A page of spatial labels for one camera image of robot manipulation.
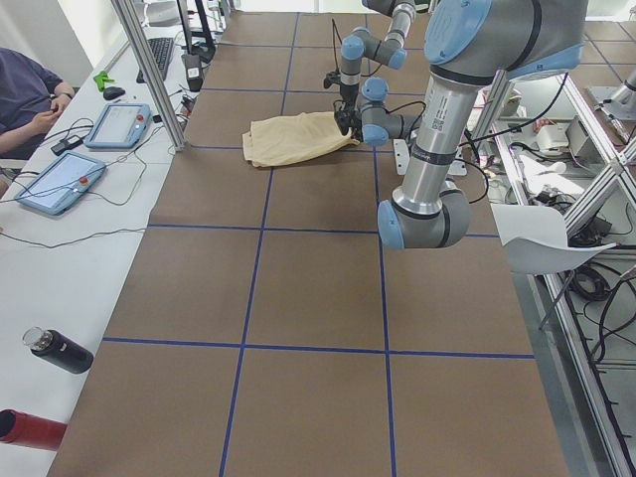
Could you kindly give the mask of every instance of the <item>beige cloth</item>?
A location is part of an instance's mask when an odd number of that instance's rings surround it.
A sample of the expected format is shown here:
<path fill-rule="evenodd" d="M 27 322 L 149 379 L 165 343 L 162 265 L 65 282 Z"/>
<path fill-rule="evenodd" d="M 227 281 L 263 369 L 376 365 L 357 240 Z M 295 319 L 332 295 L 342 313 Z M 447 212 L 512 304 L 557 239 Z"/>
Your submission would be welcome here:
<path fill-rule="evenodd" d="M 343 136 L 333 112 L 302 112 L 253 121 L 242 136 L 242 153 L 254 167 L 307 161 L 359 142 Z"/>

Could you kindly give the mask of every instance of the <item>keyboard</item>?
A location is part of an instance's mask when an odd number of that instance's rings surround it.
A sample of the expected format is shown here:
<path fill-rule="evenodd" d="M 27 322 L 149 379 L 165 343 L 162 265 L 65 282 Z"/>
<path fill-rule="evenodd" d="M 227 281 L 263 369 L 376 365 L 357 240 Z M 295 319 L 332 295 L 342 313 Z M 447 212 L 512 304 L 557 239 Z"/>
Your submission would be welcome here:
<path fill-rule="evenodd" d="M 151 38 L 148 40 L 148 45 L 152 55 L 155 57 L 157 67 L 159 67 L 161 79 L 164 80 L 166 75 L 168 75 L 168 66 L 172 60 L 172 49 L 175 46 L 175 42 L 172 38 Z M 146 82 L 141 70 L 137 74 L 137 82 Z"/>

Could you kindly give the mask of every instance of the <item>white desk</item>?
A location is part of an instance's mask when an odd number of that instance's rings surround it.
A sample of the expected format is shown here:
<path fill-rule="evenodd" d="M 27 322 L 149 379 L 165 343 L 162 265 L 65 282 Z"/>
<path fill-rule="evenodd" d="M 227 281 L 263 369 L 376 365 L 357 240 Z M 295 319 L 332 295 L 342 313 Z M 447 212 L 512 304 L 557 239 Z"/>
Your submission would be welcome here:
<path fill-rule="evenodd" d="M 177 31 L 177 28 L 149 29 L 147 36 L 174 37 Z M 120 38 L 95 68 L 52 133 L 70 127 L 80 117 L 97 119 L 105 101 L 92 76 L 108 64 L 124 42 L 125 39 Z M 187 84 L 180 55 L 181 50 L 175 46 L 165 81 L 169 94 L 180 89 L 179 84 Z M 122 102 L 151 104 L 156 114 L 150 91 L 145 84 L 135 82 L 137 71 L 132 50 L 127 48 L 109 76 L 127 91 L 121 97 Z M 176 106 L 181 94 L 171 98 Z M 151 124 L 142 140 L 156 127 Z M 86 132 L 88 129 L 79 131 L 81 135 Z M 87 195 L 61 217 L 51 218 L 14 202 L 4 203 L 0 204 L 0 227 L 8 235 L 50 244 L 96 232 L 144 228 L 170 167 L 173 150 L 165 129 L 158 131 L 139 150 L 148 168 L 125 206 L 116 207 L 98 196 Z M 84 146 L 76 151 L 107 163 L 122 154 L 88 151 Z M 55 158 L 50 146 L 41 147 L 24 170 L 41 171 Z M 112 201 L 123 202 L 141 170 L 142 164 L 131 155 L 125 162 L 108 167 L 92 190 Z M 12 198 L 19 191 L 18 185 L 12 185 L 4 199 Z M 3 378 L 0 408 L 69 421 L 86 374 L 72 375 L 32 356 L 22 345 L 22 335 L 32 326 L 54 328 L 96 352 L 141 238 L 142 233 L 121 233 L 46 249 L 0 237 L 0 375 Z M 0 444 L 0 475 L 44 476 L 54 457 L 55 453 L 50 451 Z"/>

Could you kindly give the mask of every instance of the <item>black bottle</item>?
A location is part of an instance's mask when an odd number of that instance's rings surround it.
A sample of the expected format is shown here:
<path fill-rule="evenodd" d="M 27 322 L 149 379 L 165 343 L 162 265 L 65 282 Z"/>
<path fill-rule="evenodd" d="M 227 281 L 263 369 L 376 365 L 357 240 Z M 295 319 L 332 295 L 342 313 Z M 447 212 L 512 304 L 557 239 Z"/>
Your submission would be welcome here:
<path fill-rule="evenodd" d="M 92 353 L 56 330 L 31 328 L 22 337 L 31 353 L 75 375 L 92 364 Z"/>

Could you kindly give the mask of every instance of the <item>red cylinder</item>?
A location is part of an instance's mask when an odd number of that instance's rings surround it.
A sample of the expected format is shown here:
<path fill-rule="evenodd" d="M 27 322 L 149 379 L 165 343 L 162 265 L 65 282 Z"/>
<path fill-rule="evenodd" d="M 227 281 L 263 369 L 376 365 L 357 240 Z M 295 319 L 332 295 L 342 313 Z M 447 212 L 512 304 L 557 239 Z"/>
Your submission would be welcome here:
<path fill-rule="evenodd" d="M 58 450 L 67 425 L 13 409 L 0 411 L 0 442 Z"/>

